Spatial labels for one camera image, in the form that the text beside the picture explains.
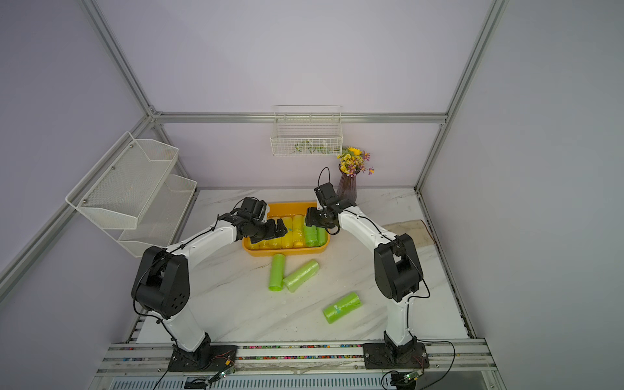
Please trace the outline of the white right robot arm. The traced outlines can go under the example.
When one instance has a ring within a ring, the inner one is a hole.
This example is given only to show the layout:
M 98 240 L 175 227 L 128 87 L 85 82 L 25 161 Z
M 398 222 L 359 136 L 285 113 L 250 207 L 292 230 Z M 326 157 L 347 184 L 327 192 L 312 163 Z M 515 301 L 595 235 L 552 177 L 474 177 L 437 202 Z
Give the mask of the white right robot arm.
M 388 299 L 384 352 L 395 362 L 414 353 L 418 341 L 409 325 L 409 303 L 416 298 L 424 276 L 411 236 L 397 235 L 380 227 L 357 206 L 345 209 L 310 207 L 305 215 L 307 226 L 335 232 L 345 230 L 372 252 L 375 284 Z

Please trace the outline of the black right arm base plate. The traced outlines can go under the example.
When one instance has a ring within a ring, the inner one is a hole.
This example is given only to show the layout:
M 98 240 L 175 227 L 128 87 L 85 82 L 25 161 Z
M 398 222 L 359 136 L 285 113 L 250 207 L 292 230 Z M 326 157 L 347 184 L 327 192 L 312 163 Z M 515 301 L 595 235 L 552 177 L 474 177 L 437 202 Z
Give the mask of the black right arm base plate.
M 424 343 L 416 342 L 396 349 L 385 343 L 362 346 L 363 360 L 368 370 L 427 369 L 430 367 Z

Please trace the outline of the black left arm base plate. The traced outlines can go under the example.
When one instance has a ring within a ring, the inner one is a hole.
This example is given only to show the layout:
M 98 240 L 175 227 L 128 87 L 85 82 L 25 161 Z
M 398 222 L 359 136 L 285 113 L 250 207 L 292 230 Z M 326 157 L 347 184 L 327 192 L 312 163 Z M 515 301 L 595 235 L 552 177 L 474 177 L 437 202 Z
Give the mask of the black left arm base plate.
M 168 364 L 170 372 L 217 372 L 234 366 L 238 348 L 235 345 L 209 345 L 195 352 L 175 347 Z

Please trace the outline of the yellow trash bag roll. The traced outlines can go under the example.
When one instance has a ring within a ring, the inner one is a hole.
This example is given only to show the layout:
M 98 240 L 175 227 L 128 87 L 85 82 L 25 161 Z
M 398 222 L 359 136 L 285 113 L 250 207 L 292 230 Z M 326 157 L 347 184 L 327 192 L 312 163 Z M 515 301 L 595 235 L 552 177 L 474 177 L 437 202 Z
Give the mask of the yellow trash bag roll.
M 263 243 L 263 248 L 265 250 L 279 250 L 282 248 L 282 239 L 275 238 L 271 240 L 265 240 Z
M 292 220 L 293 247 L 302 248 L 306 243 L 304 233 L 305 217 L 302 214 L 296 214 Z
M 282 248 L 283 249 L 292 249 L 293 244 L 294 244 L 294 238 L 293 238 L 293 222 L 292 222 L 292 218 L 289 216 L 284 216 L 282 218 L 283 222 L 284 222 L 284 226 L 287 229 L 286 234 L 282 237 Z

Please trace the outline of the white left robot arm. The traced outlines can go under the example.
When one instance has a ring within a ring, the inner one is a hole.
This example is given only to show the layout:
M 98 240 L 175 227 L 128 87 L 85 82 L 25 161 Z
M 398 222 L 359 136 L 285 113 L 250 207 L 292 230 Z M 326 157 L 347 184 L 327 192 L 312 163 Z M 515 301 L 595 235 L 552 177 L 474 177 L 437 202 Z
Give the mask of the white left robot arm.
M 194 353 L 208 343 L 208 335 L 188 304 L 190 271 L 216 251 L 244 238 L 267 241 L 287 232 L 281 219 L 235 222 L 227 218 L 178 244 L 151 246 L 142 255 L 131 297 L 147 315 L 161 321 L 178 349 Z

